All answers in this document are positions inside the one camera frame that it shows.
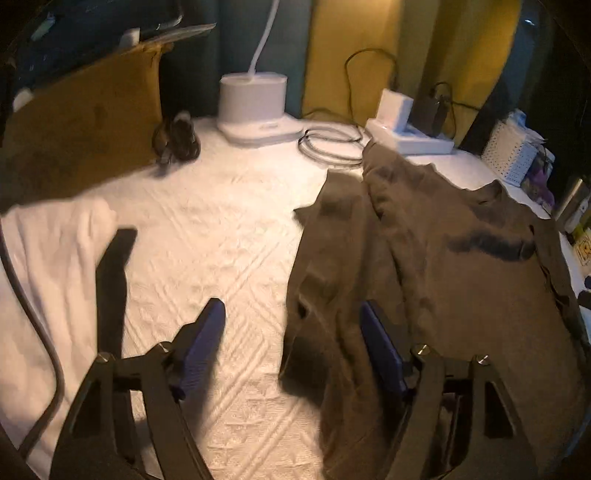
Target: screw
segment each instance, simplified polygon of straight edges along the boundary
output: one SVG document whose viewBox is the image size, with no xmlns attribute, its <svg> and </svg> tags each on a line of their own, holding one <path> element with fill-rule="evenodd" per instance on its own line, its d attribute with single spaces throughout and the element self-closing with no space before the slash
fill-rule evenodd
<svg viewBox="0 0 591 480">
<path fill-rule="evenodd" d="M 476 357 L 476 361 L 478 362 L 479 365 L 482 365 L 483 367 L 486 367 L 487 365 L 491 364 L 491 361 L 488 358 L 488 355 L 478 355 Z"/>
<path fill-rule="evenodd" d="M 417 346 L 417 354 L 421 355 L 421 356 L 425 356 L 431 353 L 431 349 L 429 348 L 428 345 L 418 345 Z"/>
<path fill-rule="evenodd" d="M 111 358 L 110 353 L 101 352 L 96 356 L 95 361 L 100 364 L 105 364 L 109 361 L 110 358 Z"/>
</svg>

